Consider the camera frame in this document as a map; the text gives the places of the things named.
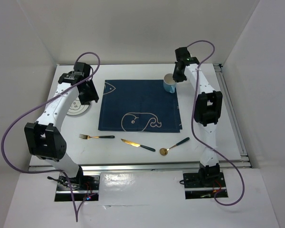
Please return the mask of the white plate with rings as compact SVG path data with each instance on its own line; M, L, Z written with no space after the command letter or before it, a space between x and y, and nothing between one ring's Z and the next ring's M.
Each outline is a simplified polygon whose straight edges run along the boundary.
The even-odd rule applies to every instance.
M91 104L81 104L79 98L74 100L67 112L67 116L79 116L85 113L89 108L91 107Z

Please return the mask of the white and blue mug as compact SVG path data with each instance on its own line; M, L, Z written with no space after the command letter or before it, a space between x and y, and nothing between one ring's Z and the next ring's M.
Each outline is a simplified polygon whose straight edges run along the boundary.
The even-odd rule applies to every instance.
M166 92L174 94L176 90L176 82L173 79L173 74L166 74L163 78L163 88Z

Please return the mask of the blue fish placemat cloth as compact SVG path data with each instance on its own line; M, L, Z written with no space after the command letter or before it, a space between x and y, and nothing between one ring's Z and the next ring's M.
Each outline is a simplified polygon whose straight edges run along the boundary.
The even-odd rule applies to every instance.
M105 80L98 129L179 133L177 93L166 92L163 80Z

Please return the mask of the gold fork green handle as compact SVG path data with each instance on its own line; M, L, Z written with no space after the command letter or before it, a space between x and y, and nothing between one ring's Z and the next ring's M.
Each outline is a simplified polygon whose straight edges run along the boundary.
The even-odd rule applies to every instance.
M90 136L90 135L86 135L86 134L79 134L79 138L85 139L85 140L89 140L89 139L113 139L113 138L115 138L115 136L114 135Z

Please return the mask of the gold knife green handle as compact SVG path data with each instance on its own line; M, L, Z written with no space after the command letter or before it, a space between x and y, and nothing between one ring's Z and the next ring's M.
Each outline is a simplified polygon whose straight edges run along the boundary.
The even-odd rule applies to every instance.
M121 139L122 142L128 144L128 145L131 145L131 146L134 146L134 147L141 147L141 148L144 148L146 150L149 150L151 152L155 152L156 150L152 147L148 147L148 146L145 146L145 145L142 145L142 144L138 144L138 143L135 143L135 142L132 142L132 141L129 141L129 140L126 140L126 139Z

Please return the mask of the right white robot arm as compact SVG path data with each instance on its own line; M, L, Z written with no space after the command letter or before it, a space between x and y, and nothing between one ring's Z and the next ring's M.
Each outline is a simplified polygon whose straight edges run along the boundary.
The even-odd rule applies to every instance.
M199 69L199 61L192 57L186 47L175 50L176 62L173 80L177 83L189 80L197 92L192 120L199 127L198 138L206 144L202 152L198 181L209 187L219 177L220 166L217 153L216 128L221 116L223 95L210 85L204 73Z

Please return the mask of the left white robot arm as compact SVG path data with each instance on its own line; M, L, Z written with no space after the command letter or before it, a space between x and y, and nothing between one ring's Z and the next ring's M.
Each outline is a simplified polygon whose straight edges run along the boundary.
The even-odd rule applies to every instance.
M68 176L68 185L75 190L84 185L83 170L67 154L67 144L60 130L76 98L83 105L99 100L93 82L85 81L86 78L88 73L79 71L62 74L55 93L57 99L49 102L34 123L27 123L24 127L30 154L64 171Z

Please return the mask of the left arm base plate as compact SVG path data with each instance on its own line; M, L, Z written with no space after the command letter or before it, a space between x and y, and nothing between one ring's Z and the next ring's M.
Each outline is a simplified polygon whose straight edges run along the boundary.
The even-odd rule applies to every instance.
M65 176L60 175L58 179L54 179L57 182L55 202L68 202L72 201L71 191L69 184ZM85 176L82 184L76 184L71 181L74 200L82 201L86 198L86 201L98 201L99 200L99 183L100 175Z

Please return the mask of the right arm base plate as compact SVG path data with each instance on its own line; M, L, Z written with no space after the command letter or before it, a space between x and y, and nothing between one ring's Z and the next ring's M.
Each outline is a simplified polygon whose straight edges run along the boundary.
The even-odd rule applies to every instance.
M197 173L184 173L183 179L179 181L185 189L185 198L188 199L210 199L227 198L228 191L224 174L221 172L219 176L213 180L202 182Z

